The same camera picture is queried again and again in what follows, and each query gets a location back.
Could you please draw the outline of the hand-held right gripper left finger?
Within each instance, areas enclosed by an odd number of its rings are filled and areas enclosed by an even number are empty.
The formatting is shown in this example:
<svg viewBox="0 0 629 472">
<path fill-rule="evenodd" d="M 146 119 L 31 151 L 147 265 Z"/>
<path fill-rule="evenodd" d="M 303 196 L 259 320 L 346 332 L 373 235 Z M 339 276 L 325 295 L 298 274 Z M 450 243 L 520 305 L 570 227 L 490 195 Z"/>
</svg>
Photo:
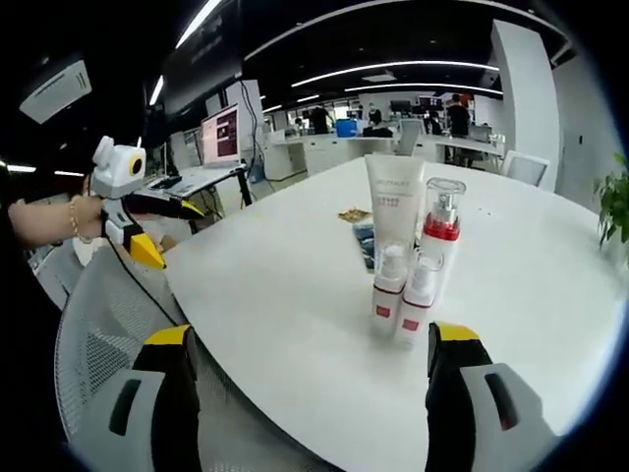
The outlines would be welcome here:
<svg viewBox="0 0 629 472">
<path fill-rule="evenodd" d="M 154 333 L 88 404 L 78 456 L 91 471 L 199 471 L 197 379 L 193 328 Z"/>
</svg>

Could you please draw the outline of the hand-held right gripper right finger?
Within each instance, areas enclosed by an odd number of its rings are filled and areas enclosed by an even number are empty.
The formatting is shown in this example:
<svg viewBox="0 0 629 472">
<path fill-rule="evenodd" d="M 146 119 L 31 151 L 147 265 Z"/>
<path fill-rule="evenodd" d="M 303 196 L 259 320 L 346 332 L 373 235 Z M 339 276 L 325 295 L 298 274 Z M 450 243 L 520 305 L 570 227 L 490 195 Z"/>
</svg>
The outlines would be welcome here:
<svg viewBox="0 0 629 472">
<path fill-rule="evenodd" d="M 538 394 L 471 329 L 429 324 L 428 471 L 532 471 L 556 447 Z"/>
</svg>

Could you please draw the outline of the person's left hand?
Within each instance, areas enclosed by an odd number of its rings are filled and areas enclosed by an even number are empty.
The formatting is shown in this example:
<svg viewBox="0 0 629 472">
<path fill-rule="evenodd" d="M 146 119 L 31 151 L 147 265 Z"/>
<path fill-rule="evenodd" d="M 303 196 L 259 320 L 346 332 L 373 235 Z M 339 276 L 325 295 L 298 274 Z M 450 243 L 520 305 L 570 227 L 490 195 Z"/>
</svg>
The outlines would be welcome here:
<svg viewBox="0 0 629 472">
<path fill-rule="evenodd" d="M 84 241 L 102 235 L 102 200 L 99 197 L 77 197 L 74 216 L 77 222 L 77 234 Z"/>
</svg>

